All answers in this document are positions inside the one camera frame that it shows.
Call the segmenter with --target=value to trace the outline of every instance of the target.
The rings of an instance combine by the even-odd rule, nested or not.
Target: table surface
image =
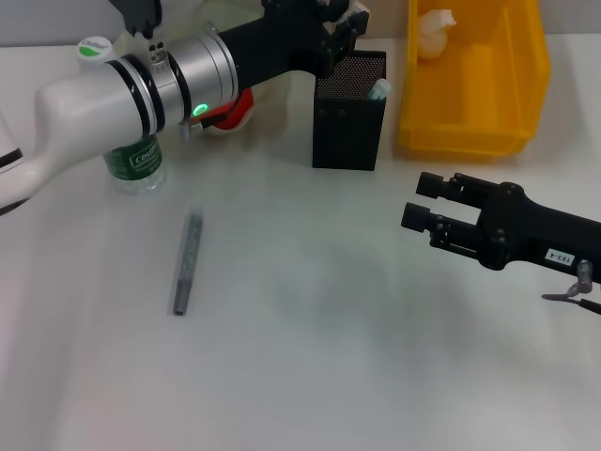
[[[539,133],[497,165],[392,158],[404,42],[374,173],[315,170],[314,79],[294,74],[238,135],[161,137],[154,195],[100,158],[0,220],[0,442],[7,451],[596,450],[600,318],[545,303],[570,277],[490,272],[400,228],[422,171],[523,185],[601,220],[601,35],[548,38]],[[70,47],[0,50],[0,105],[25,153],[33,90]],[[169,314],[186,212],[205,229],[188,315]],[[598,299],[598,291],[592,299]]]

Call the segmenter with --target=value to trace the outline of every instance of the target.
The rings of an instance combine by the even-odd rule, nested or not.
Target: black mesh pen holder
[[[386,52],[355,51],[332,76],[316,80],[313,167],[375,169],[386,100],[367,96],[380,78],[386,78]]]

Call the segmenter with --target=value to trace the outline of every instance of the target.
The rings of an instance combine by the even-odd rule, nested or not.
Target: bottle cap
[[[107,38],[94,36],[77,44],[77,61],[81,70],[88,70],[116,59],[113,44]]]

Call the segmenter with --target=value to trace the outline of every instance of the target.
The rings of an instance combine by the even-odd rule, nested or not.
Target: green indicator light
[[[201,103],[196,108],[194,108],[193,115],[200,116],[203,113],[205,113],[207,111],[207,109],[208,109],[208,105],[206,103]]]

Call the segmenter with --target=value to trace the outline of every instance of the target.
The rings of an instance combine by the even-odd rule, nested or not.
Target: label sticker
[[[571,254],[566,254],[565,252],[556,251],[555,249],[549,249],[547,252],[546,260],[553,261],[555,263],[560,263],[565,266],[572,266],[574,262],[574,256]]]
[[[149,136],[126,148],[116,148],[104,154],[109,172],[122,180],[150,177],[162,163],[161,148],[156,136]]]

